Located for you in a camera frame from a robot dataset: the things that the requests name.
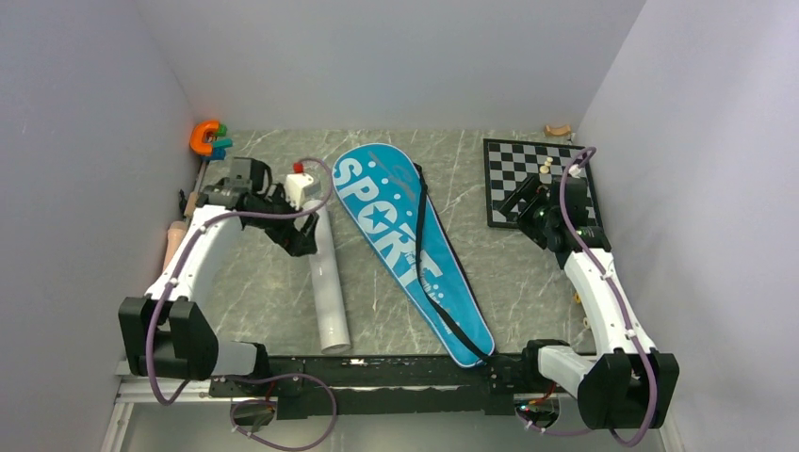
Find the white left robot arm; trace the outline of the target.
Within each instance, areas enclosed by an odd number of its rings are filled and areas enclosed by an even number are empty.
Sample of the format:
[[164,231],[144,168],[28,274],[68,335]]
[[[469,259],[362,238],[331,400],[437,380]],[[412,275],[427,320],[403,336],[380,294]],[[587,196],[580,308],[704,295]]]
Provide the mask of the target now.
[[302,163],[279,183],[266,163],[234,158],[226,176],[200,191],[188,231],[166,269],[144,296],[128,297],[120,306],[131,373],[187,380],[234,375],[246,395],[263,393],[271,379],[266,348],[221,341],[202,307],[225,255],[247,227],[263,231],[293,257],[316,253],[318,214],[303,207],[321,197],[320,180]]

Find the blue racket carry bag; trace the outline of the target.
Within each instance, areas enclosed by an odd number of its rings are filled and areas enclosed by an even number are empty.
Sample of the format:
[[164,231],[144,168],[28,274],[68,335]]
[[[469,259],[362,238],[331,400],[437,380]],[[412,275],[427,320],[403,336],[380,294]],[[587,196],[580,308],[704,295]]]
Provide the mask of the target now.
[[399,148],[369,143],[337,158],[334,191],[354,224],[462,368],[496,343],[430,197],[423,168]]

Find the white shuttlecock tube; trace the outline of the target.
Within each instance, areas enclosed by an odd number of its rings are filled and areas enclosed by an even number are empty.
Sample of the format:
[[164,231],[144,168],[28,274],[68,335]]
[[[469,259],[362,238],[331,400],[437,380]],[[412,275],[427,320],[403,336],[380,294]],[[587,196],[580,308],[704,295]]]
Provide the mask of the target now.
[[332,225],[327,208],[319,200],[305,208],[317,207],[315,229],[317,252],[309,256],[314,291],[320,350],[322,354],[341,354],[351,349],[346,308],[335,256]]

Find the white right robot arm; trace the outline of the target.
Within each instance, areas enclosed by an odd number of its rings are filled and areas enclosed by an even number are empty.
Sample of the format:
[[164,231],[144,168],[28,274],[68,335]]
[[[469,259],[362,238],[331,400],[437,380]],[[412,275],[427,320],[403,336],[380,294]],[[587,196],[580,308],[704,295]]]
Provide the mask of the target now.
[[679,376],[672,353],[657,350],[633,313],[614,273],[611,243],[588,224],[588,184],[532,174],[500,206],[517,228],[553,252],[574,286],[595,341],[596,357],[580,356],[561,340],[537,339],[522,352],[519,378],[532,391],[551,382],[578,403],[590,429],[660,428]]

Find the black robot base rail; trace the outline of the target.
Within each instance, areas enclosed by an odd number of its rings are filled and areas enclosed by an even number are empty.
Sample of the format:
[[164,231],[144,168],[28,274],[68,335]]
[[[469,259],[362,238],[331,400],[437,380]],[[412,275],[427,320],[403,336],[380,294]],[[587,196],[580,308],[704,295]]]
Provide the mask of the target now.
[[213,398],[264,399],[279,420],[310,416],[522,412],[540,425],[562,412],[562,390],[527,377],[515,355],[498,365],[462,368],[446,355],[286,357],[269,360],[275,383],[212,380]]

